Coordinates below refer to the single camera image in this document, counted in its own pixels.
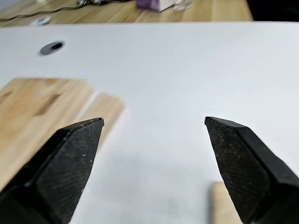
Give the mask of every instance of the white tabletop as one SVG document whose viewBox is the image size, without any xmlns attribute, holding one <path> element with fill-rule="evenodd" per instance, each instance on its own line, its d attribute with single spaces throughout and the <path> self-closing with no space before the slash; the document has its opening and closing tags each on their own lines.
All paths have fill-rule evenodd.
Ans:
<svg viewBox="0 0 299 224">
<path fill-rule="evenodd" d="M 297 23 L 0 29 L 0 84 L 86 78 L 124 99 L 71 223 L 205 224 L 221 180 L 205 116 L 248 125 L 299 174 L 298 40 Z"/>
</svg>

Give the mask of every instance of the light wood plank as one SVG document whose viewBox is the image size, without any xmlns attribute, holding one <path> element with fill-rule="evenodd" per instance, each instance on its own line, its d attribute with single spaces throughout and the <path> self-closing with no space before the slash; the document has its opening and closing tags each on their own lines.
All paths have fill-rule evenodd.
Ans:
<svg viewBox="0 0 299 224">
<path fill-rule="evenodd" d="M 242 224 L 224 183 L 215 183 L 211 190 L 212 224 Z"/>
<path fill-rule="evenodd" d="M 0 90 L 0 190 L 94 90 L 82 80 L 17 78 Z"/>
<path fill-rule="evenodd" d="M 35 0 L 22 2 L 0 11 L 0 18 L 60 7 L 75 7 L 75 0 Z M 246 0 L 194 0 L 192 6 L 182 12 L 173 8 L 155 12 L 135 7 L 134 2 L 113 3 L 104 6 L 85 7 L 75 11 L 62 11 L 52 16 L 51 24 L 116 23 L 116 22 L 178 22 L 178 21 L 251 21 Z M 0 22 L 0 27 L 26 26 L 42 15 Z"/>
<path fill-rule="evenodd" d="M 104 127 L 102 129 L 98 147 L 100 148 L 124 108 L 125 105 L 120 98 L 107 93 L 100 93 L 78 121 L 96 117 L 104 119 Z"/>
</svg>

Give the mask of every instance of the metal grommet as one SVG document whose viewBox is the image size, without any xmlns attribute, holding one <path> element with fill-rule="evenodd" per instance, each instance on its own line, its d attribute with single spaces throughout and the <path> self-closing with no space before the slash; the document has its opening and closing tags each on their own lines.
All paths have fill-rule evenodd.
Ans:
<svg viewBox="0 0 299 224">
<path fill-rule="evenodd" d="M 49 43 L 41 49 L 42 55 L 50 55 L 59 51 L 64 46 L 63 42 L 53 42 Z"/>
</svg>

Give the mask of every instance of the wooden block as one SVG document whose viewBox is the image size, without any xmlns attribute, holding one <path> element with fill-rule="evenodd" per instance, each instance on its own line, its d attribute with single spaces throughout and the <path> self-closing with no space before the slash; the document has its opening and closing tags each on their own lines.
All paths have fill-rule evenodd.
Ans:
<svg viewBox="0 0 299 224">
<path fill-rule="evenodd" d="M 0 90 L 0 190 L 94 93 L 83 80 L 16 78 Z"/>
<path fill-rule="evenodd" d="M 212 224 L 241 224 L 240 217 L 230 199 L 223 182 L 212 186 L 211 192 Z"/>
<path fill-rule="evenodd" d="M 111 96 L 107 93 L 100 93 L 92 102 L 90 107 L 88 107 L 82 117 L 78 119 L 78 121 L 96 117 L 102 117 L 104 119 L 104 127 L 102 129 L 98 149 L 105 141 L 105 138 L 109 134 L 124 108 L 125 106 L 121 99 Z"/>
</svg>

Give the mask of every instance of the wooden board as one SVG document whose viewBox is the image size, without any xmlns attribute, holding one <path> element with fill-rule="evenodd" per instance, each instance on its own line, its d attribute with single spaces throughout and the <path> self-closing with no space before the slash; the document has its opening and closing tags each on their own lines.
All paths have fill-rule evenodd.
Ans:
<svg viewBox="0 0 299 224">
<path fill-rule="evenodd" d="M 57 129 L 78 121 L 94 93 L 86 81 L 70 79 L 16 78 L 0 90 L 0 190 Z M 100 94 L 80 120 L 103 115 L 108 133 L 120 104 Z"/>
<path fill-rule="evenodd" d="M 124 110 L 124 103 L 121 99 L 111 96 L 107 93 L 100 93 L 88 107 L 86 112 L 79 120 L 88 120 L 95 117 L 104 118 L 104 127 L 102 129 L 99 147 L 105 141 L 113 125 Z"/>
<path fill-rule="evenodd" d="M 75 7 L 75 0 L 23 0 L 0 11 L 0 18 L 38 11 L 54 10 L 60 7 Z M 52 16 L 51 24 L 73 23 L 116 23 L 116 22 L 178 22 L 178 21 L 252 21 L 246 0 L 193 0 L 193 5 L 185 11 L 173 8 L 161 13 L 153 10 L 137 9 L 135 3 L 113 3 L 105 6 L 85 7 L 79 10 L 62 11 Z M 27 26 L 43 15 L 0 22 L 0 27 Z"/>
<path fill-rule="evenodd" d="M 212 224 L 242 224 L 223 182 L 212 186 L 211 209 Z"/>
</svg>

